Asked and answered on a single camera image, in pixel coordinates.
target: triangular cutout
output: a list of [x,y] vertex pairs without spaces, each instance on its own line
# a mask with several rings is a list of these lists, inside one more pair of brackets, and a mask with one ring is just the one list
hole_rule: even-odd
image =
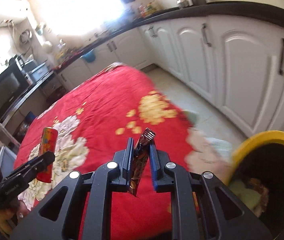
[[220,187],[216,187],[215,192],[217,193],[224,218],[226,220],[231,220],[242,215],[242,210],[232,201],[232,199],[226,195],[226,193]]
[[40,209],[39,214],[42,217],[56,221],[67,193],[67,187],[62,187],[50,200]]

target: cabinet handle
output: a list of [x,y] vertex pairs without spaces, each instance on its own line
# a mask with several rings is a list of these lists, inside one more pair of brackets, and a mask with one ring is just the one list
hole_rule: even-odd
[[204,40],[204,43],[208,46],[208,47],[212,47],[212,44],[210,42],[208,42],[208,38],[206,36],[206,32],[205,32],[205,29],[206,29],[206,23],[203,23],[202,24],[202,36],[203,36],[203,40]]
[[283,61],[284,61],[284,38],[282,38],[282,50],[281,50],[281,58],[280,58],[280,67],[279,67],[279,75],[283,76]]
[[113,45],[114,50],[117,50],[118,48],[116,47],[115,42],[114,42],[114,41],[111,41],[111,43],[112,43],[112,45]]
[[61,74],[61,78],[66,82],[65,77],[63,76],[63,74]]
[[110,51],[110,52],[113,52],[113,50],[112,50],[110,44],[107,43],[106,45],[107,45],[107,47],[109,48],[109,51]]
[[152,34],[152,38],[156,38],[158,35],[155,34],[155,31],[154,31],[153,28],[154,28],[154,26],[151,26],[151,27],[149,28],[149,31],[152,30],[152,33],[153,33],[153,34]]

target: red cylindrical can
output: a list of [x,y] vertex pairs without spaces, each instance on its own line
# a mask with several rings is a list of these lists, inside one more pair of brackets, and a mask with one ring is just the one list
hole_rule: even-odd
[[[53,129],[51,127],[45,127],[43,129],[41,137],[39,156],[41,156],[47,151],[54,152],[55,146],[57,144],[57,139],[58,139],[58,130]],[[52,168],[53,168],[53,163],[50,164],[45,171],[39,172],[36,176],[36,179],[42,182],[51,183]]]

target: window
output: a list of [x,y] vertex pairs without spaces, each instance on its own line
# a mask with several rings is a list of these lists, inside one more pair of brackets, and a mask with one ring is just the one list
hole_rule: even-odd
[[121,16],[120,0],[44,0],[47,23],[56,33],[81,35],[98,28],[104,21]]

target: silver screw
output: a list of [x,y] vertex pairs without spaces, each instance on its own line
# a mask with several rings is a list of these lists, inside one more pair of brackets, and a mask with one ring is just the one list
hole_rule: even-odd
[[71,179],[76,179],[77,177],[80,176],[80,173],[78,171],[72,171],[70,174],[69,174],[70,178]]
[[175,163],[167,163],[165,165],[168,169],[174,169],[176,167],[176,164]]
[[109,169],[114,169],[118,166],[118,164],[116,162],[109,162],[106,165]]
[[204,174],[203,174],[203,177],[205,177],[206,179],[212,179],[213,178],[213,174],[209,171],[206,171]]

